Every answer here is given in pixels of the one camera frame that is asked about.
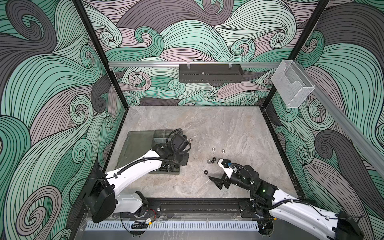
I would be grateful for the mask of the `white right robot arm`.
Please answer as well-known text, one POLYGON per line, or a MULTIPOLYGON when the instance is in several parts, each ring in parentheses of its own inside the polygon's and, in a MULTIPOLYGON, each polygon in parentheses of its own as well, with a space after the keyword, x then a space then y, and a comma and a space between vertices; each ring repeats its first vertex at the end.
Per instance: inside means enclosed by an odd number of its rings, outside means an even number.
POLYGON ((257 214, 259 233, 270 236, 274 221, 282 220, 304 230, 320 240, 362 240, 364 233, 358 226, 361 217, 340 211, 322 210, 312 204, 292 197, 259 177, 251 166, 231 163, 221 159, 219 167, 224 171, 221 178, 209 177, 219 188, 234 185, 247 190, 251 207, 257 214))

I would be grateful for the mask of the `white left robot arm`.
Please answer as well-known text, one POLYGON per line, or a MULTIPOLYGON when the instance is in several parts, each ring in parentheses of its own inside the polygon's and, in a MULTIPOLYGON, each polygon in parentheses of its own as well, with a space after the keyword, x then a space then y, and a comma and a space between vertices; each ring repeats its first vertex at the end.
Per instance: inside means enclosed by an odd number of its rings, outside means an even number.
POLYGON ((182 129, 171 131, 165 141, 153 145, 143 156, 107 173, 92 174, 84 185, 83 203, 94 223, 100 223, 116 213, 145 215, 148 201, 136 191, 123 190, 150 172, 178 174, 189 159, 191 143, 182 129))

